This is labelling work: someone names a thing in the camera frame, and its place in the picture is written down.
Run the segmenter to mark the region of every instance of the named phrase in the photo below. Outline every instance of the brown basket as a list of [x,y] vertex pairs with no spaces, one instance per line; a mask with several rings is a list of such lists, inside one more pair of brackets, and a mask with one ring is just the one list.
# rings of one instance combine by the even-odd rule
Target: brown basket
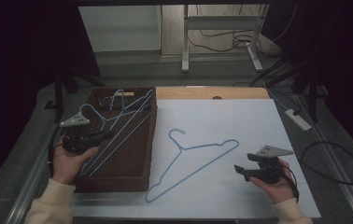
[[[135,102],[123,111],[113,127],[114,138],[105,140],[99,146],[97,162],[85,169],[84,176],[77,176],[77,192],[131,192],[148,190],[152,142],[156,126],[157,104],[155,88],[94,88],[87,104],[91,105],[102,117],[117,117],[122,110],[121,92],[117,93],[110,110],[112,96],[124,90],[125,106]],[[82,114],[91,121],[91,131],[109,130],[116,119],[103,122],[89,106],[82,107]]]

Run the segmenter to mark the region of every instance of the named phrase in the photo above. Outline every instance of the white surface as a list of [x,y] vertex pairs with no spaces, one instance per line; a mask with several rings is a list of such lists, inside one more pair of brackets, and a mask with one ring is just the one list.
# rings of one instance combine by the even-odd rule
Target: white surface
[[160,6],[80,7],[79,11],[94,52],[161,48]]
[[[234,171],[239,165],[258,169],[247,153],[264,145],[292,150],[273,100],[158,100],[153,142],[150,185],[159,181],[165,168],[179,152],[168,137],[170,130],[185,131],[172,136],[183,147],[219,143],[235,139],[239,147],[188,178],[153,203],[145,202],[145,192],[75,194],[77,217],[243,219],[276,217],[272,203],[261,190]],[[165,175],[162,184],[148,195],[155,197],[204,164],[229,150],[223,147],[183,151]],[[301,194],[299,205],[306,216],[320,217],[303,172],[294,155],[282,157],[290,165]]]

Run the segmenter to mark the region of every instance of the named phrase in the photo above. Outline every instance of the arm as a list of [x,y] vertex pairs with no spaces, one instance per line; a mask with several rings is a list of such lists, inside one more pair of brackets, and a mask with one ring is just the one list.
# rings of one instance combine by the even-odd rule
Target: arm
[[[280,160],[281,164],[285,167],[289,165]],[[290,171],[284,167],[284,174],[291,178]],[[259,180],[258,178],[251,177],[250,181],[259,188],[266,191],[275,205],[275,210],[278,213],[279,224],[311,224],[313,221],[309,217],[304,217],[293,195],[292,189],[288,182],[281,178],[281,180],[273,185],[269,185]]]
[[49,179],[43,195],[32,202],[24,223],[72,223],[70,203],[76,187],[70,184],[85,160],[94,155],[98,147],[77,156],[64,150],[61,143],[54,148],[53,177]]

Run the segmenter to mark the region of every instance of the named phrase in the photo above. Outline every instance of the white table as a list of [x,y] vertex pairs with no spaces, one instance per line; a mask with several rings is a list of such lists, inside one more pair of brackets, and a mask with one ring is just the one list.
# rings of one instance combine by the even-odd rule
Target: white table
[[[247,153],[256,153],[264,145],[293,150],[270,99],[238,100],[158,100],[158,117],[153,141],[150,185],[157,183],[167,166],[179,153],[169,138],[170,130],[183,147],[229,142],[223,147],[203,147],[183,151],[170,167],[159,187],[149,198],[194,171],[187,178],[152,203],[145,201],[146,192],[75,194],[73,210],[76,217],[110,217],[136,219],[245,219],[276,217],[265,192],[246,182],[234,171],[239,165],[258,169]],[[320,213],[294,155],[282,157],[294,172],[300,191],[299,205],[305,216],[320,217]]]

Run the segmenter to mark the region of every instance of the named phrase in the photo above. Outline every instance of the hand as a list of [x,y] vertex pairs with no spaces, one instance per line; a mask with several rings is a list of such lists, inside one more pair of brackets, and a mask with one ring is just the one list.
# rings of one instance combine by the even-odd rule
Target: hand
[[[279,159],[279,161],[283,166],[289,168],[289,164],[287,162],[281,159]],[[285,167],[284,167],[284,174],[287,177],[291,178],[290,171]],[[266,191],[266,193],[270,196],[270,199],[274,204],[282,203],[286,200],[289,200],[295,197],[293,195],[292,188],[284,178],[281,178],[278,183],[273,185],[269,185],[255,177],[251,177],[249,180],[252,182],[252,184]]]
[[61,145],[62,142],[63,139],[61,138],[56,144],[57,147],[54,148],[54,174],[52,179],[69,185],[74,181],[75,176],[78,174],[84,162],[98,151],[98,147],[92,147],[81,155],[75,155],[66,151],[63,145]]

